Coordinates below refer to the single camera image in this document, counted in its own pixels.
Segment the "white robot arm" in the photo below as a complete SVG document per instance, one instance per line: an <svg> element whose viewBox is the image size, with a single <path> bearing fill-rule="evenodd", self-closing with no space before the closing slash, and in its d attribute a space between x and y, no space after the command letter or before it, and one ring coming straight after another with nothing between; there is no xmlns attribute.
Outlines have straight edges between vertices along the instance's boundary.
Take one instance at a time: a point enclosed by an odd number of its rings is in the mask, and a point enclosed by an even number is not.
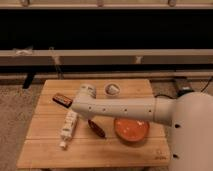
<svg viewBox="0 0 213 171"><path fill-rule="evenodd" d="M96 88L80 86L71 108L96 115L151 121L171 127L169 171L213 171L213 96L192 92L177 99L98 99Z"/></svg>

